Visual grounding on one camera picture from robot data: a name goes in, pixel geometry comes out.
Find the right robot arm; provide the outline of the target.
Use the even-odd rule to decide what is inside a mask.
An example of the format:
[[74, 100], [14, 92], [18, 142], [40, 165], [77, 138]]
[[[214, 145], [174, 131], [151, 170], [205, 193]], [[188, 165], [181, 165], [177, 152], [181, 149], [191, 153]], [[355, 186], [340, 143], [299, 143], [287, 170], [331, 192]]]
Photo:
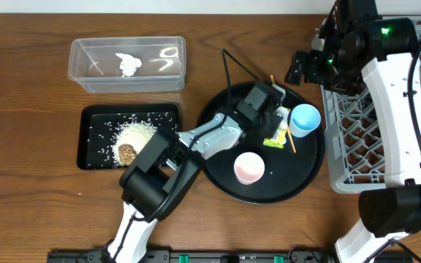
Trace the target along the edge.
[[335, 242], [338, 262], [370, 262], [421, 230], [421, 35], [408, 18], [383, 19], [374, 1], [337, 1], [318, 38], [298, 51], [285, 80], [354, 94], [368, 89], [382, 138], [385, 186], [363, 191], [360, 217]]

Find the white tissue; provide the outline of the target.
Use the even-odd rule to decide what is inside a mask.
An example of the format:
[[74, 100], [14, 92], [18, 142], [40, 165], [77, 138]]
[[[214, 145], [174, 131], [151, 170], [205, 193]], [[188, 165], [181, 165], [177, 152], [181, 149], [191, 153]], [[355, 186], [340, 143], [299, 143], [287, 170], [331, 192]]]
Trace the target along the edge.
[[136, 73], [136, 71], [142, 66], [142, 61], [139, 58], [135, 58], [132, 55], [124, 53], [116, 53], [115, 55], [121, 59], [119, 68], [122, 71], [123, 77], [133, 76]]

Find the green yellow snack wrapper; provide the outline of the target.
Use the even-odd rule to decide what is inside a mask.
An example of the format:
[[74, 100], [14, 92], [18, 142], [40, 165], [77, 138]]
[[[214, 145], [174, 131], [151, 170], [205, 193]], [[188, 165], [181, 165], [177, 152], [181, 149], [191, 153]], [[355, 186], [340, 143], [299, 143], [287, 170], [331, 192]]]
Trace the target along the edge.
[[276, 115], [281, 117], [281, 122], [274, 133], [272, 138], [265, 138], [263, 141], [263, 145], [272, 148], [279, 148], [283, 149], [284, 145], [287, 143], [286, 134], [287, 134], [287, 127], [288, 127], [288, 116], [289, 116], [290, 109], [280, 106], [276, 110]]

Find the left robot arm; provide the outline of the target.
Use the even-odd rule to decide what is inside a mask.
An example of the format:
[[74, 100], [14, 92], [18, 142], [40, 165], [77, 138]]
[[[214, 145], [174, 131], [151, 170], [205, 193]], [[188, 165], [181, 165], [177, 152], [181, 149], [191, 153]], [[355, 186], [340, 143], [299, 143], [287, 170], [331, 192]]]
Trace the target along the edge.
[[244, 98], [228, 98], [195, 129], [158, 130], [120, 177], [124, 214], [105, 261], [139, 262], [156, 224], [176, 209], [210, 157], [237, 145], [247, 132], [273, 136], [285, 96], [276, 84], [256, 82]]

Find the pink cup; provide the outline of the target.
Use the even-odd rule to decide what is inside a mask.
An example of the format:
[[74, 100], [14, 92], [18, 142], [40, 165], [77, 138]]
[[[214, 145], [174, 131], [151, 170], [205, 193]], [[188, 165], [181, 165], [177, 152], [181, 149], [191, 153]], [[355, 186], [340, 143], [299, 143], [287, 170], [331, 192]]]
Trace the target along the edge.
[[265, 172], [265, 163], [260, 155], [245, 152], [236, 158], [233, 169], [240, 183], [250, 185], [262, 178]]

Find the brown food lump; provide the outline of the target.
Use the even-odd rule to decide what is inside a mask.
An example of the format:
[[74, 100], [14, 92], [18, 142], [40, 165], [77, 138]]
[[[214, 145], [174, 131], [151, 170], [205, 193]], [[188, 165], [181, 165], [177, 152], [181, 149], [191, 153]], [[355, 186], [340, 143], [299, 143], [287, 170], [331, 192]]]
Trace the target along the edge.
[[130, 144], [123, 144], [118, 147], [118, 159], [123, 166], [129, 166], [136, 158], [137, 151]]

